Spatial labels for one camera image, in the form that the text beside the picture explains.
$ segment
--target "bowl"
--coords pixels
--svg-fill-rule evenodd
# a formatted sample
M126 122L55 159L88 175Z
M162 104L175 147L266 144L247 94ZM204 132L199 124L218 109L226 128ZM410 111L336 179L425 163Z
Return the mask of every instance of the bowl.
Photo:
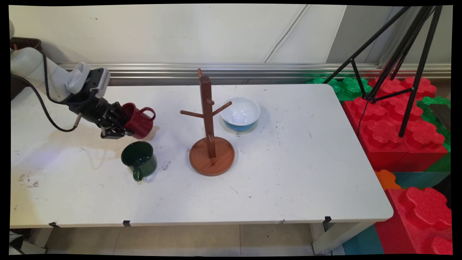
M252 99L234 97L223 104L232 102L232 105L220 112L226 126L236 132L250 129L260 116L260 106Z

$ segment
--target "wooden base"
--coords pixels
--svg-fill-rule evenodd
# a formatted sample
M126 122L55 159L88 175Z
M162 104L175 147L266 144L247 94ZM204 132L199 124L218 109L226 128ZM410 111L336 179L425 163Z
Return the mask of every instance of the wooden base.
M215 153L215 158L209 158L206 139L200 139L189 152L191 166L205 176L225 173L234 162L234 148L227 140L215 137Z

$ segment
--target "wooden mug tree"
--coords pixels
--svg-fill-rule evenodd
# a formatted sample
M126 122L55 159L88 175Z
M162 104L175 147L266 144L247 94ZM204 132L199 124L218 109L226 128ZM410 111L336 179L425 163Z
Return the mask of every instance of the wooden mug tree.
M208 76L198 69L201 86L202 114L181 110L183 115L204 119L205 138L197 141L189 152L192 167L200 174L217 176L226 172L234 161L234 148L225 139L213 134L213 116L229 107L231 101L212 112L212 84Z

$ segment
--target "wicker basket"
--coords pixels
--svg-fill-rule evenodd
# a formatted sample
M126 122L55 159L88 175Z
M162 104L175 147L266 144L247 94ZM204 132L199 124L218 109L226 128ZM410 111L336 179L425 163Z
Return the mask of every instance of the wicker basket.
M19 37L12 37L10 40L10 48L22 49L26 47L35 48L38 51L42 51L41 41L39 39L32 39L32 38L19 38ZM25 87L29 85L25 83L23 80L11 77L11 100L15 98Z

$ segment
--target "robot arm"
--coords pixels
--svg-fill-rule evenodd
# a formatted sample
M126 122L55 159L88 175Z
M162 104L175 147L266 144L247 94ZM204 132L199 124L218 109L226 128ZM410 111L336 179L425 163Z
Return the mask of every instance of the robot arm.
M78 120L83 117L95 123L101 128L102 138L118 139L133 134L123 127L128 119L120 104L110 104L103 98L110 79L107 68L90 70L89 65L81 62L73 71L67 72L34 48L10 49L10 66L12 75L46 93L50 101L67 105L70 111L78 115Z

